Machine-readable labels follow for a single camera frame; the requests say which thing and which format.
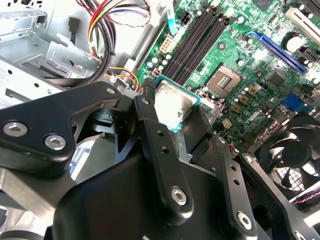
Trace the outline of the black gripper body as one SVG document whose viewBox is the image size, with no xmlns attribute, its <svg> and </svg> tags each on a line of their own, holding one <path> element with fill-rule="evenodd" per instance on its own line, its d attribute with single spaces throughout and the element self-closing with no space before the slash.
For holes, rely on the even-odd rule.
<svg viewBox="0 0 320 240">
<path fill-rule="evenodd" d="M 58 203 L 54 240 L 227 240 L 218 182 L 176 155 L 160 171 L 137 153 L 71 188 Z"/>
</svg>

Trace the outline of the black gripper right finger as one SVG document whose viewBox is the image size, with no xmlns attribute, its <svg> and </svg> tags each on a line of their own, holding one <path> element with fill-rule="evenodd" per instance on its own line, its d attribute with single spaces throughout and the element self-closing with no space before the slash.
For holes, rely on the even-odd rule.
<svg viewBox="0 0 320 240">
<path fill-rule="evenodd" d="M 318 240 L 297 209 L 247 153 L 233 156 L 200 107 L 185 120 L 192 165 L 217 181 L 219 227 L 227 240 Z"/>
</svg>

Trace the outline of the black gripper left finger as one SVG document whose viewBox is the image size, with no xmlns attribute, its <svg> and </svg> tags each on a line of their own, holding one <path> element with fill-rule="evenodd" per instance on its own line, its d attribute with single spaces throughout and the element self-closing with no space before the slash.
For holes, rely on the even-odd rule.
<svg viewBox="0 0 320 240">
<path fill-rule="evenodd" d="M 118 164 L 138 153 L 157 172 L 165 165 L 160 154 L 179 161 L 154 92 L 126 100 L 100 81 L 1 110 L 1 192 L 36 216 L 53 218 L 76 186 L 68 173 L 76 147 L 103 132 L 116 135 Z"/>
</svg>

